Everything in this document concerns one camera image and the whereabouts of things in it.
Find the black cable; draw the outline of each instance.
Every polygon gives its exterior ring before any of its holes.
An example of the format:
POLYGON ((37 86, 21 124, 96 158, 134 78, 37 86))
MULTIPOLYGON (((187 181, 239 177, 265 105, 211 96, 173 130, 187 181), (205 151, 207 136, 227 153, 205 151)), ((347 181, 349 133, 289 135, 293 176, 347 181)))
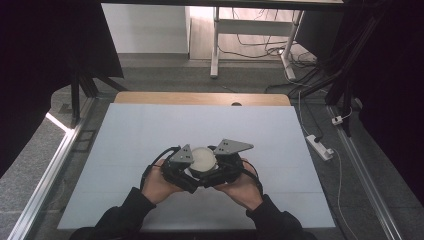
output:
POLYGON ((306 100, 303 101, 306 105, 306 108, 308 109, 309 115, 311 115, 312 119, 314 120, 315 125, 317 126, 319 132, 320 132, 320 136, 316 137, 317 141, 319 142, 321 139, 324 138, 324 132, 322 131, 321 127, 319 126, 319 124, 317 123, 317 120, 315 119, 314 115, 312 114, 311 109, 308 106, 308 103, 306 102, 306 100))
POLYGON ((255 166, 253 166, 253 164, 251 164, 250 162, 248 162, 248 161, 246 161, 246 160, 243 160, 243 159, 242 159, 242 161, 243 161, 243 162, 245 162, 245 163, 247 163, 247 164, 249 164, 249 165, 253 168, 253 170, 255 170, 255 174, 256 174, 256 176, 257 176, 257 177, 258 177, 258 179, 259 179, 259 173, 258 173, 258 171, 256 171, 255 166))
MULTIPOLYGON (((317 82, 321 81, 324 77, 325 77, 325 75, 324 75, 324 76, 322 76, 322 77, 320 77, 320 78, 318 78, 315 82, 313 82, 313 83, 312 83, 312 84, 310 84, 309 86, 312 86, 313 84, 315 84, 315 83, 317 83, 317 82)), ((308 83, 311 79, 312 79, 312 77, 311 77, 311 78, 309 78, 308 80, 306 80, 306 81, 305 81, 305 82, 303 82, 303 83, 304 83, 304 84, 306 84, 306 83, 308 83)), ((296 95, 298 95, 297 93, 298 93, 299 91, 301 91, 301 89, 303 89, 304 87, 308 87, 308 86, 297 86, 297 87, 293 88, 293 89, 292 89, 292 91, 290 91, 290 93, 289 93, 289 94, 287 94, 288 98, 290 98, 290 99, 294 99, 294 98, 296 98, 296 95)))
POLYGON ((300 57, 301 55, 306 54, 306 53, 302 53, 302 54, 300 54, 299 56, 297 56, 297 60, 295 60, 295 59, 294 59, 294 57, 293 57, 293 53, 291 53, 291 52, 290 52, 290 58, 291 58, 290 63, 292 63, 293 65, 295 65, 295 66, 296 66, 296 67, 298 67, 298 68, 315 67, 315 66, 317 65, 315 62, 310 62, 310 61, 300 61, 300 60, 299 60, 299 57, 300 57))
POLYGON ((296 91, 298 92, 298 91, 300 91, 300 89, 302 89, 302 88, 304 88, 304 87, 308 87, 306 84, 310 81, 310 80, 312 80, 312 78, 316 75, 316 74, 318 74, 319 72, 321 72, 321 69, 320 68, 318 68, 318 67, 316 67, 316 68, 314 68, 314 69, 317 69, 314 73, 313 73, 313 75, 311 75, 311 76, 309 76, 308 77, 308 79, 306 79, 305 81, 303 81, 301 84, 303 84, 303 85, 298 85, 298 86, 296 86, 295 88, 293 88, 288 94, 287 94, 287 96, 290 98, 290 99, 293 99, 293 98, 295 98, 292 94, 293 93, 296 93, 296 91))
POLYGON ((233 55, 237 55, 237 56, 241 56, 241 57, 246 57, 246 58, 263 58, 263 57, 267 57, 267 56, 269 56, 269 54, 268 54, 268 53, 267 53, 267 54, 264 54, 264 55, 259 55, 259 56, 247 56, 247 55, 243 55, 243 54, 236 53, 236 52, 227 52, 227 51, 222 50, 222 49, 219 47, 219 45, 218 45, 218 49, 219 49, 219 51, 221 51, 221 52, 223 52, 223 53, 233 54, 233 55))
POLYGON ((250 172, 249 170, 246 170, 245 168, 241 168, 241 167, 236 167, 234 165, 225 163, 225 162, 219 162, 218 164, 224 165, 229 167, 230 169, 235 169, 238 170, 244 174, 246 174, 247 176, 249 176, 251 179, 253 179, 253 181, 255 181, 256 186, 258 187, 259 193, 261 194, 261 197, 263 196, 263 187, 262 187, 262 183, 259 181, 259 177, 255 174, 253 174, 252 172, 250 172))
POLYGON ((365 25, 366 23, 363 23, 362 26, 358 28, 356 34, 351 38, 351 40, 348 43, 346 43, 343 47, 341 47, 335 54, 333 54, 333 56, 318 62, 317 65, 322 68, 325 68, 326 65, 330 64, 330 62, 332 61, 336 61, 337 58, 339 58, 338 62, 340 62, 343 59, 344 54, 346 53, 350 45, 352 45, 361 36, 362 31, 365 30, 365 25))
MULTIPOLYGON (((309 76, 309 74, 311 74, 312 72, 316 71, 317 68, 312 69, 311 71, 309 71, 305 76, 303 76, 302 78, 300 78, 299 80, 296 81, 296 83, 304 80, 305 78, 307 78, 309 76)), ((268 93, 268 90, 271 88, 276 88, 276 87, 282 87, 282 86, 287 86, 288 84, 284 83, 284 84, 276 84, 276 85, 269 85, 268 87, 265 88, 264 93, 268 93)))
POLYGON ((146 170, 144 170, 143 175, 141 176, 140 190, 143 190, 144 182, 146 181, 147 176, 149 176, 149 173, 152 170, 153 166, 158 167, 158 165, 156 165, 156 163, 168 152, 174 151, 174 153, 176 153, 180 149, 181 149, 181 147, 170 147, 170 148, 166 149, 161 154, 159 154, 159 156, 157 156, 155 160, 153 160, 152 164, 147 166, 146 170))
MULTIPOLYGON (((265 11, 265 9, 262 9, 262 10, 259 12, 261 15, 260 15, 260 16, 258 16, 258 17, 256 17, 254 20, 256 20, 256 19, 258 19, 258 18, 262 17, 262 15, 263 15, 264 11, 265 11)), ((233 19, 236 19, 236 18, 235 18, 235 15, 237 16, 237 19, 240 19, 240 17, 238 16, 238 14, 237 14, 237 12, 234 10, 234 8, 232 8, 232 14, 233 14, 233 19)), ((277 10, 277 13, 275 14, 274 21, 277 19, 277 14, 278 14, 278 10, 277 10)), ((263 45, 265 45, 265 48, 266 48, 266 46, 267 46, 267 45, 269 45, 269 44, 281 44, 281 43, 287 43, 287 41, 281 41, 281 42, 269 42, 269 38, 268 38, 268 42, 267 42, 267 43, 243 43, 243 42, 241 42, 241 40, 240 40, 240 36, 239 36, 239 34, 237 34, 237 39, 238 39, 238 41, 239 41, 240 45, 244 45, 244 46, 263 46, 263 45)))
POLYGON ((297 82, 294 83, 299 83, 296 87, 294 87, 288 94, 287 96, 289 98, 293 98, 292 94, 296 91, 298 91, 299 89, 301 89, 302 87, 304 87, 303 85, 305 85, 306 83, 308 83, 317 73, 319 73, 321 71, 321 69, 319 69, 318 67, 313 68, 309 73, 312 73, 312 75, 308 76, 306 75, 305 77, 301 78, 300 80, 298 80, 297 82))

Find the metal bracket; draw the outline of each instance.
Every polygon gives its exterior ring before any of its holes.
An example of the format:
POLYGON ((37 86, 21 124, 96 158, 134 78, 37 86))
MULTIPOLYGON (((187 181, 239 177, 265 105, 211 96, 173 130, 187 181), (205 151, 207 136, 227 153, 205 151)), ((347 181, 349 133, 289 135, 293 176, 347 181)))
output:
POLYGON ((193 163, 193 154, 191 153, 190 144, 186 144, 183 148, 180 149, 174 156, 169 160, 170 162, 178 163, 193 163))
POLYGON ((223 139, 218 147, 213 151, 215 155, 231 155, 248 149, 252 149, 253 144, 237 142, 223 139))

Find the electrical cable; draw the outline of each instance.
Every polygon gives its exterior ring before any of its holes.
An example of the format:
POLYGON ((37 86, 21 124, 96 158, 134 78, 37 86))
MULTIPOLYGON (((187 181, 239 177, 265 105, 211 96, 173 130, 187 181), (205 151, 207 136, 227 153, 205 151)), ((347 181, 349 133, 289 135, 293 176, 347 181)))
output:
MULTIPOLYGON (((277 16, 278 16, 278 9, 277 9, 277 11, 275 12, 275 16, 274 16, 274 22, 277 20, 277 16)), ((268 40, 266 41, 266 44, 265 44, 265 52, 267 52, 267 53, 269 53, 268 52, 268 50, 267 50, 267 46, 268 46, 268 44, 269 44, 269 40, 271 40, 271 35, 268 37, 268 40)))
POLYGON ((318 140, 321 140, 321 139, 324 138, 324 132, 322 131, 321 127, 319 126, 319 124, 317 122, 317 120, 315 119, 314 114, 312 114, 312 111, 309 108, 309 105, 306 102, 306 100, 304 100, 304 102, 305 102, 306 108, 308 109, 309 115, 311 115, 312 119, 314 120, 315 125, 317 126, 317 128, 319 130, 320 136, 318 136, 317 138, 318 138, 318 140))
MULTIPOLYGON (((303 83, 303 85, 306 85, 305 83, 308 83, 316 74, 318 74, 319 72, 320 72, 321 70, 319 69, 319 68, 317 68, 317 67, 315 67, 314 69, 312 69, 309 73, 311 73, 311 75, 308 75, 307 77, 305 76, 304 78, 301 78, 300 80, 298 80, 296 83, 299 83, 299 82, 301 82, 301 81, 303 81, 302 83, 303 83)), ((296 85, 298 85, 298 86, 296 86, 295 88, 293 88, 288 94, 287 94, 287 96, 289 97, 289 98, 294 98, 293 96, 292 96, 292 94, 295 92, 295 91, 297 91, 297 90, 299 90, 301 87, 303 87, 302 85, 300 85, 300 84, 296 84, 296 85)))
POLYGON ((294 59, 294 57, 293 57, 293 53, 292 52, 290 52, 290 58, 291 58, 291 60, 290 60, 290 63, 292 63, 293 65, 295 65, 296 67, 298 67, 298 68, 307 68, 307 67, 315 67, 317 64, 316 64, 316 62, 312 62, 312 61, 300 61, 299 60, 299 57, 301 56, 301 55, 304 55, 304 54, 306 54, 306 53, 302 53, 302 54, 300 54, 298 57, 297 57, 297 60, 295 60, 294 59))
POLYGON ((350 115, 352 115, 352 112, 353 112, 353 109, 352 107, 350 107, 350 113, 347 116, 342 117, 342 119, 350 117, 350 115))
POLYGON ((269 54, 268 54, 268 53, 267 53, 267 54, 264 54, 264 55, 259 55, 259 56, 247 56, 247 55, 243 55, 243 54, 236 53, 236 52, 227 52, 227 51, 222 50, 222 49, 219 47, 219 45, 218 45, 218 49, 219 49, 219 51, 221 51, 222 53, 226 53, 226 54, 233 54, 233 55, 237 55, 237 56, 241 56, 241 57, 246 57, 246 58, 263 58, 263 57, 267 57, 267 56, 269 56, 269 54))
POLYGON ((305 126, 303 125, 303 119, 302 119, 302 109, 300 108, 300 92, 299 91, 299 101, 298 101, 298 106, 299 106, 299 116, 300 116, 300 125, 303 128, 303 131, 305 131, 305 133, 309 136, 311 134, 309 134, 309 132, 306 130, 305 126))
MULTIPOLYGON (((308 73, 306 73, 305 76, 303 76, 302 78, 300 78, 299 80, 297 80, 297 82, 300 82, 300 81, 306 79, 315 70, 317 70, 317 68, 314 68, 311 71, 309 71, 308 73)), ((271 89, 271 88, 282 87, 282 86, 287 86, 287 84, 269 85, 268 87, 265 88, 264 93, 268 93, 268 90, 271 89)))
POLYGON ((295 88, 293 88, 288 94, 287 94, 287 96, 290 98, 290 99, 293 99, 294 98, 294 96, 292 96, 292 94, 296 91, 296 90, 298 90, 298 89, 300 89, 301 87, 311 87, 313 84, 315 84, 315 83, 317 83, 317 82, 319 82, 319 81, 321 81, 321 79, 323 79, 325 77, 325 75, 323 75, 322 77, 320 77, 320 78, 318 78, 315 82, 313 82, 312 84, 310 84, 310 85, 307 85, 306 83, 308 83, 312 78, 313 78, 313 76, 310 76, 308 79, 306 79, 304 82, 303 82, 303 86, 302 85, 299 85, 299 86, 297 86, 297 87, 295 87, 295 88))
POLYGON ((253 170, 255 170, 256 177, 259 179, 259 173, 256 170, 255 166, 253 166, 253 164, 251 164, 249 161, 246 161, 246 160, 243 160, 243 159, 242 159, 242 161, 249 164, 253 168, 253 170))
POLYGON ((355 237, 355 239, 356 240, 358 240, 358 237, 356 237, 356 234, 352 231, 352 229, 350 228, 350 226, 349 226, 349 224, 347 223, 347 221, 346 221, 346 219, 345 219, 345 217, 344 217, 344 215, 343 215, 343 212, 342 212, 342 209, 340 208, 340 192, 341 192, 341 189, 342 189, 342 179, 343 179, 343 175, 342 175, 342 159, 340 158, 340 154, 339 154, 339 152, 336 150, 336 149, 334 149, 334 148, 332 148, 333 149, 333 151, 334 152, 336 152, 337 153, 337 157, 339 158, 339 166, 340 166, 340 178, 339 178, 339 191, 338 191, 338 194, 337 194, 337 206, 338 206, 338 208, 339 208, 339 212, 340 212, 340 215, 342 216, 342 219, 343 219, 343 222, 346 224, 346 227, 349 229, 349 231, 352 233, 352 235, 355 237))
MULTIPOLYGON (((337 226, 341 226, 340 221, 339 221, 339 218, 336 216, 336 213, 334 212, 333 208, 331 207, 330 201, 329 201, 329 200, 328 200, 328 198, 327 198, 327 196, 329 196, 329 193, 328 193, 328 192, 327 192, 327 190, 325 189, 324 184, 322 184, 321 179, 320 179, 320 178, 318 178, 318 180, 319 180, 319 183, 320 183, 320 185, 321 185, 321 187, 322 187, 322 191, 324 192, 325 200, 327 201, 327 204, 328 204, 329 209, 330 209, 330 211, 331 211, 331 213, 332 213, 333 219, 334 219, 334 221, 336 221, 336 225, 337 225, 337 226)), ((341 233, 342 233, 342 235, 343 235, 343 239, 348 240, 348 239, 347 239, 347 236, 346 236, 346 233, 344 232, 343 228, 339 227, 339 229, 340 229, 340 232, 341 232, 341 233)))
POLYGON ((333 56, 320 61, 318 63, 318 66, 325 68, 326 65, 328 65, 331 61, 335 61, 337 58, 339 58, 338 61, 340 62, 343 59, 343 56, 346 50, 350 47, 350 45, 352 45, 361 36, 362 31, 365 30, 365 25, 366 23, 363 23, 362 26, 358 28, 358 31, 348 43, 346 43, 343 47, 341 47, 335 54, 333 54, 333 56))
POLYGON ((233 89, 228 88, 228 87, 226 87, 226 86, 221 85, 221 87, 222 87, 222 88, 224 88, 224 89, 227 89, 227 90, 228 90, 228 91, 230 91, 230 92, 238 93, 237 91, 234 91, 233 89))
MULTIPOLYGON (((262 9, 259 13, 261 14, 260 16, 258 16, 258 17, 256 17, 255 19, 253 19, 253 20, 256 20, 256 19, 258 19, 258 18, 260 18, 260 17, 262 17, 262 15, 263 15, 263 12, 265 11, 265 9, 262 9)), ((232 14, 233 14, 233 19, 236 19, 235 17, 237 16, 237 19, 240 19, 240 17, 238 16, 238 14, 237 14, 237 12, 235 11, 235 9, 234 8, 232 8, 232 14)), ((236 34, 237 35, 237 40, 239 41, 239 43, 240 43, 240 45, 244 45, 244 46, 263 46, 263 45, 265 45, 265 46, 267 46, 267 45, 269 45, 269 44, 282 44, 282 43, 287 43, 287 41, 281 41, 281 42, 269 42, 269 39, 268 39, 268 42, 267 43, 243 43, 241 40, 240 40, 240 35, 239 34, 236 34)))
POLYGON ((174 151, 173 154, 175 154, 180 149, 181 149, 181 147, 170 147, 170 148, 166 149, 161 154, 159 154, 159 156, 157 156, 155 160, 153 160, 152 164, 147 166, 146 170, 143 172, 143 175, 141 176, 140 190, 143 190, 144 182, 146 181, 147 176, 149 176, 149 173, 152 170, 153 166, 158 166, 158 165, 156 165, 156 163, 168 152, 174 151))

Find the floor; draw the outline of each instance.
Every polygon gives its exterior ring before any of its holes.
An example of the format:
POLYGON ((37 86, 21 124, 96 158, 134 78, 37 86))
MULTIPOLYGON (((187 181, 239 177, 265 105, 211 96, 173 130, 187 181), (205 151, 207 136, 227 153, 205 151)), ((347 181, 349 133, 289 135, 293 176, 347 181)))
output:
MULTIPOLYGON (((227 46, 224 43, 221 47, 232 49, 231 45, 227 46)), ((253 62, 227 59, 220 63, 219 78, 211 80, 209 78, 210 62, 202 60, 201 57, 199 60, 166 57, 147 60, 135 55, 121 54, 120 60, 125 80, 116 79, 116 81, 132 91, 175 92, 263 93, 269 85, 284 84, 270 89, 269 93, 287 94, 296 85, 288 84, 281 69, 281 62, 273 59, 253 62)), ((304 76, 308 71, 310 68, 295 69, 298 76, 304 76)), ((117 93, 100 81, 96 80, 96 84, 101 94, 95 100, 94 110, 87 118, 88 122, 42 206, 42 211, 28 239, 67 239, 70 235, 69 232, 57 231, 56 226, 84 167, 88 150, 95 139, 107 107, 117 93)), ((312 149, 309 149, 338 226, 334 229, 311 229, 310 231, 318 239, 355 239, 343 221, 340 214, 342 212, 358 239, 387 239, 340 142, 337 131, 330 123, 323 96, 325 92, 317 92, 302 100, 300 104, 296 98, 291 99, 298 113, 302 113, 305 129, 316 135, 322 131, 325 134, 323 144, 337 149, 340 153, 340 158, 324 162, 312 149), (342 164, 343 178, 339 192, 340 164, 342 164)), ((85 97, 81 95, 80 100, 84 102, 85 97)), ((67 126, 71 120, 70 101, 69 87, 57 91, 52 97, 50 111, 67 126)), ((355 107, 352 113, 352 139, 364 158, 404 239, 424 239, 423 206, 417 201, 389 159, 364 130, 357 117, 359 111, 360 108, 355 107)), ((0 179, 0 239, 6 239, 9 236, 63 136, 62 129, 45 119, 13 166, 0 179)))
MULTIPOLYGON (((213 9, 211 7, 190 7, 190 13, 192 16, 190 59, 210 59, 214 33, 213 9)), ((220 8, 219 17, 221 19, 290 22, 292 14, 293 11, 290 10, 220 8)), ((219 53, 219 58, 243 61, 275 61, 279 59, 279 56, 276 50, 272 50, 284 48, 286 41, 287 37, 220 34, 218 46, 222 51, 219 53), (271 52, 271 55, 266 56, 267 50, 271 52)), ((305 49, 296 45, 293 50, 294 52, 306 52, 305 49)))

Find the person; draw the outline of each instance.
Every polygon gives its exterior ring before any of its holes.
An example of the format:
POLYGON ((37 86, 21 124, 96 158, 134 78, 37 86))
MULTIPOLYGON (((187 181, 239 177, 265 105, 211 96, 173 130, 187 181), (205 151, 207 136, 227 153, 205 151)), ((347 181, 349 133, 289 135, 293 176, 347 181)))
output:
MULTIPOLYGON (((163 160, 158 161, 147 176, 142 189, 133 187, 121 207, 107 210, 94 227, 84 227, 75 231, 70 240, 82 239, 143 239, 139 230, 144 217, 156 205, 171 194, 183 191, 167 182, 160 170, 163 160)), ((253 167, 243 162, 244 168, 255 174, 253 167)), ((241 174, 230 184, 214 187, 224 192, 234 202, 246 209, 247 217, 256 226, 259 240, 316 240, 315 236, 305 232, 300 222, 288 212, 280 212, 268 195, 261 196, 255 181, 241 174)))

